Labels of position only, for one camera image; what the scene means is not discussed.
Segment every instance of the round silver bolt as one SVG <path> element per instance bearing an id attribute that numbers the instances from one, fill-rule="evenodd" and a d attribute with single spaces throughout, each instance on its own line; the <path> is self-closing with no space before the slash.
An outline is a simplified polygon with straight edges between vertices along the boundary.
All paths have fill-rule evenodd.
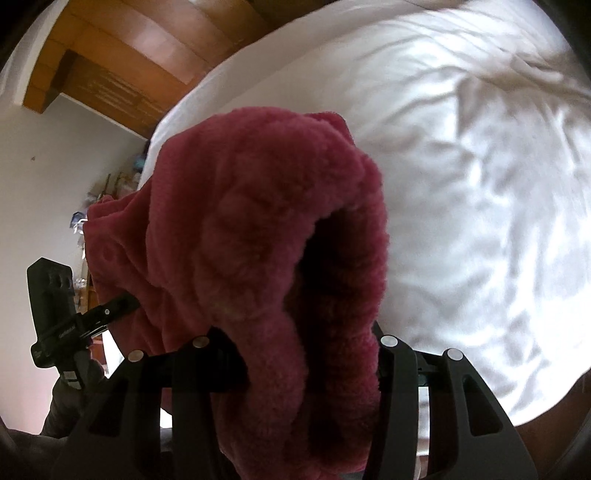
<path id="1" fill-rule="evenodd" d="M 459 351 L 457 348 L 450 348 L 447 351 L 447 356 L 456 362 L 464 358 L 464 354 Z"/>
<path id="2" fill-rule="evenodd" d="M 144 357 L 144 353 L 142 350 L 134 350 L 127 356 L 127 360 L 130 362 L 136 363 L 139 362 Z"/>
<path id="3" fill-rule="evenodd" d="M 382 338 L 380 338 L 379 341 L 382 342 L 382 345 L 384 345 L 384 346 L 397 346 L 398 345 L 398 339 L 392 335 L 384 335 Z"/>
<path id="4" fill-rule="evenodd" d="M 197 337 L 193 340 L 195 348 L 205 348 L 207 345 L 209 345 L 209 338 L 207 337 Z"/>

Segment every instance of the silver screw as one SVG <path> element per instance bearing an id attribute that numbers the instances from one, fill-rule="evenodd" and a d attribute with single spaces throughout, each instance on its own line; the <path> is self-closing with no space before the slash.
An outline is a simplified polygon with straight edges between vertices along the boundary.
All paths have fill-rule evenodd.
<path id="1" fill-rule="evenodd" d="M 384 346 L 397 346 L 398 345 L 398 339 L 392 335 L 384 335 L 382 338 L 380 338 L 380 342 L 382 342 L 382 345 L 384 345 Z"/>
<path id="2" fill-rule="evenodd" d="M 127 360 L 130 362 L 136 363 L 139 362 L 144 357 L 144 353 L 142 350 L 134 350 L 127 356 Z"/>
<path id="3" fill-rule="evenodd" d="M 209 338 L 205 336 L 193 339 L 193 346 L 195 348 L 205 348 L 207 345 L 209 345 Z"/>
<path id="4" fill-rule="evenodd" d="M 452 360 L 455 360 L 456 362 L 460 361 L 462 358 L 464 358 L 464 354 L 461 351 L 459 351 L 457 348 L 450 348 L 447 351 L 447 356 L 449 358 L 451 358 Z"/>

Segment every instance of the pink plush fabric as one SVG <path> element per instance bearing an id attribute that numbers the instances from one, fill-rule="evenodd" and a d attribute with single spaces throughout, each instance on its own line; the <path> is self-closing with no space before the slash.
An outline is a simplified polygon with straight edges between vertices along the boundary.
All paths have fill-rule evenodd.
<path id="1" fill-rule="evenodd" d="M 90 209 L 85 238 L 101 301 L 142 305 L 111 327 L 125 355 L 211 325 L 238 346 L 250 385 L 214 408 L 243 480 L 328 480 L 363 468 L 377 417 L 385 224 L 341 117 L 245 108 L 169 139 L 140 191 Z"/>

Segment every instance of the bed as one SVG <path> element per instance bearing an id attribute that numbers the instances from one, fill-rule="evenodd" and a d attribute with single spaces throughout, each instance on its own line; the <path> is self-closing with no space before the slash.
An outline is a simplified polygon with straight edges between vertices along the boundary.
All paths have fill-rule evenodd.
<path id="1" fill-rule="evenodd" d="M 154 132 L 141 184 L 166 139 L 253 105 L 335 111 L 378 163 L 385 333 L 461 349 L 516 425 L 591 368 L 591 83 L 540 7 L 335 2 L 212 71 Z"/>

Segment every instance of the wall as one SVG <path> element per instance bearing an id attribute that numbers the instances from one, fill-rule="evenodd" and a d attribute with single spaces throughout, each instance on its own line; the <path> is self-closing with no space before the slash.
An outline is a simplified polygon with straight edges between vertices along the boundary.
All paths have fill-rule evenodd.
<path id="1" fill-rule="evenodd" d="M 39 52 L 67 3 L 68 0 L 55 0 L 37 17 L 2 69 L 0 118 L 9 115 L 15 105 L 22 105 Z"/>
<path id="2" fill-rule="evenodd" d="M 39 257 L 80 264 L 72 213 L 143 145 L 62 96 L 43 115 L 19 107 L 0 121 L 0 416 L 9 428 L 41 430 L 57 379 L 31 360 L 27 267 Z"/>

